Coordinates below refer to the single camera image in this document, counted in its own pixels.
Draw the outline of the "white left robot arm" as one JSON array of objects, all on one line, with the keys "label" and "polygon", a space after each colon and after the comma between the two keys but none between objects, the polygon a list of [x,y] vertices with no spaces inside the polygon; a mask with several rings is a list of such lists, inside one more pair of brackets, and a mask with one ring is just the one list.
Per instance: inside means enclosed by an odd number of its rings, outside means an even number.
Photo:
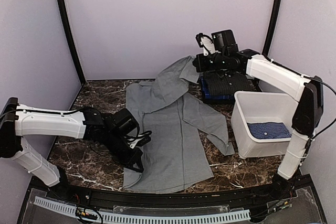
[{"label": "white left robot arm", "polygon": [[72,111],[43,110],[9,98],[1,112],[1,158],[11,159],[39,178],[63,201],[74,197],[62,168],[51,164],[25,139],[26,135],[65,136],[104,145],[124,168],[144,171],[140,147],[150,141],[148,133],[131,112],[101,113],[92,107]]}]

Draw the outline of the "white plastic bin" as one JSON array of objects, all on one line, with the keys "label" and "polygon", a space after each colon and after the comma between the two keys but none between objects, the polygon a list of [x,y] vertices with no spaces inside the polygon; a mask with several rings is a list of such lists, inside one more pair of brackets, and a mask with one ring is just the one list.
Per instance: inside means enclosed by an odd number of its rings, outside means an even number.
[{"label": "white plastic bin", "polygon": [[240,158],[285,154],[297,105],[284,93],[237,91],[231,125]]}]

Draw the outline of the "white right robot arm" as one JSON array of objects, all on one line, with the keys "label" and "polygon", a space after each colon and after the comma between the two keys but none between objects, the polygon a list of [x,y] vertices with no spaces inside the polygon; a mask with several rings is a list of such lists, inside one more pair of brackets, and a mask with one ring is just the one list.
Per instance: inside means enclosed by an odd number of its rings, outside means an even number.
[{"label": "white right robot arm", "polygon": [[[197,72],[232,70],[259,79],[277,88],[278,93],[237,91],[231,118],[238,154],[241,158],[283,155],[277,170],[281,178],[268,188],[273,200],[288,191],[284,180],[294,177],[307,157],[311,142],[318,136],[316,128],[323,115],[323,87],[318,77],[309,77],[267,59],[260,53],[245,49],[225,55],[219,51],[203,52],[196,56],[193,66]],[[289,137],[277,136],[275,129],[264,138],[256,138],[249,124],[280,123],[289,131]]]}]

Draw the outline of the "grey long sleeve shirt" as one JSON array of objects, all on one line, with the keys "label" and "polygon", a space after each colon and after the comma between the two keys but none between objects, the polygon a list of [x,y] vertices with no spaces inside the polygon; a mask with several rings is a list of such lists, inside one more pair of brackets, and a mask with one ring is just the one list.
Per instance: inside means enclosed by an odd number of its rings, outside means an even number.
[{"label": "grey long sleeve shirt", "polygon": [[142,147],[141,173],[124,170],[123,188],[139,193],[175,193],[213,177],[199,133],[225,155],[234,153],[226,118],[189,93],[199,73],[193,57],[181,58],[162,70],[154,81],[133,83],[126,89],[126,108],[151,131]]}]

